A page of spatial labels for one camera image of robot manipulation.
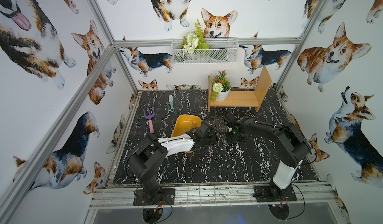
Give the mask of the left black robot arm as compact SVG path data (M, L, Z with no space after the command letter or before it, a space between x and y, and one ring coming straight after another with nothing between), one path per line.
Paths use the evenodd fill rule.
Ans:
M170 138L157 138L148 134L130 153L127 165L138 179L142 189L136 191L135 206L160 204L162 201L174 202L173 189L163 190L156 175L164 160L181 152L193 152L206 146L217 144L214 126L203 121L200 127L191 128L186 133Z

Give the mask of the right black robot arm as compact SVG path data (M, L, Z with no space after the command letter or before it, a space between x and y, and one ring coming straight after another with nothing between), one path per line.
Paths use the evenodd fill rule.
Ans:
M268 186L255 186L253 196L260 203L296 201L292 178L311 147L294 124L278 125L257 121L243 116L236 118L228 114L224 122L230 128L231 136L243 137L248 134L263 135L275 144L279 164Z

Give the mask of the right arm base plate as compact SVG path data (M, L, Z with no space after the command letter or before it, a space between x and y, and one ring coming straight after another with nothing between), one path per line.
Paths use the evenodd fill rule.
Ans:
M254 186L253 197L256 198L259 203L266 202L281 202L281 201L297 201L297 197L293 190L292 185L289 185L286 189L279 189L277 186Z

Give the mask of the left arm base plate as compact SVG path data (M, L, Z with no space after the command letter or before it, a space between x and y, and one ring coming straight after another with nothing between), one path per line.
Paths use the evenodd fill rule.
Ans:
M164 188L161 189L158 193L153 196L150 196L143 189L135 191L134 194L134 206L154 206L162 204L173 205L175 202L175 189L174 188Z

